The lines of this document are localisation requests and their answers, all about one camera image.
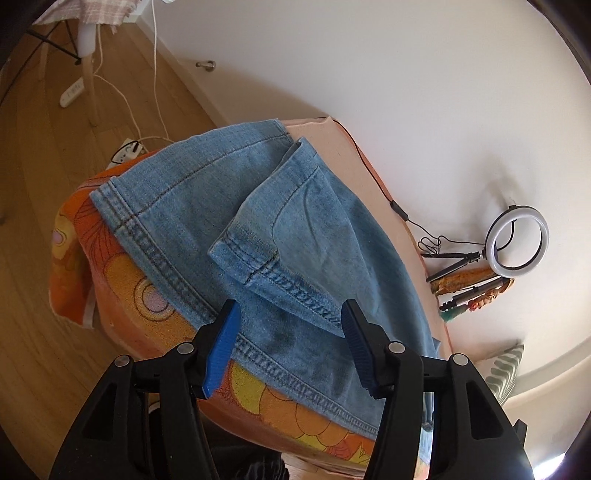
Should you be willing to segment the light blue denim jeans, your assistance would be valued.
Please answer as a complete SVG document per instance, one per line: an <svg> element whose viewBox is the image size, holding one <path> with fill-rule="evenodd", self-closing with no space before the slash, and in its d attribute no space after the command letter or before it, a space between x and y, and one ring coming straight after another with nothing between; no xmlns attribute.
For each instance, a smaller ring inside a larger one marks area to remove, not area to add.
<svg viewBox="0 0 591 480"><path fill-rule="evenodd" d="M438 347L411 277L363 202L276 120L170 145L91 193L109 230L192 326L242 309L232 357L318 415L375 438L384 404L342 333L352 299L416 353Z"/></svg>

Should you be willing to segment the green white patterned pillow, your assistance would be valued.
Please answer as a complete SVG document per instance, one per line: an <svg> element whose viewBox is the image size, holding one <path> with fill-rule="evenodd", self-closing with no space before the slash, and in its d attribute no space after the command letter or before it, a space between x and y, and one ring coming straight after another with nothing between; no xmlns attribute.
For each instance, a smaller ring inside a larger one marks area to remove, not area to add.
<svg viewBox="0 0 591 480"><path fill-rule="evenodd" d="M508 400L515 388L524 350L523 344L517 344L475 364L501 405Z"/></svg>

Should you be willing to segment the orange floral bed cover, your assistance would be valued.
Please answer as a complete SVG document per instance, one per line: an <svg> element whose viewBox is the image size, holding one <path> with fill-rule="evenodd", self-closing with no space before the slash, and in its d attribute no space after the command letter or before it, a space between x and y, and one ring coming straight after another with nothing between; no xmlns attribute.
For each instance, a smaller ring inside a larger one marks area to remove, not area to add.
<svg viewBox="0 0 591 480"><path fill-rule="evenodd" d="M335 119L290 120L291 137L304 137L332 172L355 192L398 251L421 299L439 353L453 351L447 326L426 278L416 242L389 206L390 193L355 140ZM195 330L165 300L124 252L89 195L134 161L83 182L60 207L54 222L50 306L58 316L106 335L136 358L153 358L190 340ZM211 399L199 404L214 424L264 447L301 457L332 472L359 476L374 443L311 412L238 366L228 371Z"/></svg>

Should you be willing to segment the white power strip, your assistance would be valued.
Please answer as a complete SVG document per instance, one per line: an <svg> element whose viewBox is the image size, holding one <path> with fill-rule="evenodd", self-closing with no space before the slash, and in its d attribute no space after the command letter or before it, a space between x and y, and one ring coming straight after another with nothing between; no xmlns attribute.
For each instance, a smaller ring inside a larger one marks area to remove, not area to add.
<svg viewBox="0 0 591 480"><path fill-rule="evenodd" d="M138 140L126 139L123 144L113 153L107 165L107 169L134 160L147 152L143 144Z"/></svg>

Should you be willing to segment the metal door stopper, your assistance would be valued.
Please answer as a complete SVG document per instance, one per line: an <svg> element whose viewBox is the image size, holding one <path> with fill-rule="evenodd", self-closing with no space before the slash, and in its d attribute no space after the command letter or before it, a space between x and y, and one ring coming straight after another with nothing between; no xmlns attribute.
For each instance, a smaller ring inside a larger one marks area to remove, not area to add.
<svg viewBox="0 0 591 480"><path fill-rule="evenodd" d="M214 60L197 61L197 63L195 63L195 66L206 72L213 72L216 68L216 63L214 62Z"/></svg>

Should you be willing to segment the light blue chair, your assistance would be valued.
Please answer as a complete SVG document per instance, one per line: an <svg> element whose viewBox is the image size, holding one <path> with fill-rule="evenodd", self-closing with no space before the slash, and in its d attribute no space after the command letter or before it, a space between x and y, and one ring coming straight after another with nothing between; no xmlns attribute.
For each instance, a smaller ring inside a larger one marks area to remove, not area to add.
<svg viewBox="0 0 591 480"><path fill-rule="evenodd" d="M84 80L84 97L89 122L92 126L99 123L98 100L95 88L94 53L97 46L97 24L85 24L78 20L76 31L70 23L74 19L59 21L51 24L28 27L26 34L36 39L39 44L34 51L39 51L38 79L45 80L48 57L51 49L70 57L74 64L81 67L81 77ZM53 33L64 26L67 43L62 45L53 40Z"/></svg>

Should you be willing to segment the pink plaid cloth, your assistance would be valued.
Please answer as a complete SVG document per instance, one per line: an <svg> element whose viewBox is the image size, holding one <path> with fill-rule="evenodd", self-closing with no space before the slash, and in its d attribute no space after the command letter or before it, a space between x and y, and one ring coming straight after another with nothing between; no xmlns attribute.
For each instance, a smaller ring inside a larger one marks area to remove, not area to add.
<svg viewBox="0 0 591 480"><path fill-rule="evenodd" d="M85 24L119 26L139 4L138 0L60 0L55 1L35 25L77 19Z"/></svg>

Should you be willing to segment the white inline switch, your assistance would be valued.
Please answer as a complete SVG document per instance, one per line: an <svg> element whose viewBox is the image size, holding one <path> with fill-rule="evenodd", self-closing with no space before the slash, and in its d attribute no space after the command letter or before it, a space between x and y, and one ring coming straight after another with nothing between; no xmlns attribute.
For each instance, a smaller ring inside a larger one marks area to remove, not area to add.
<svg viewBox="0 0 591 480"><path fill-rule="evenodd" d="M59 99L60 107L63 109L68 108L84 93L84 90L84 80L80 77L61 94Z"/></svg>

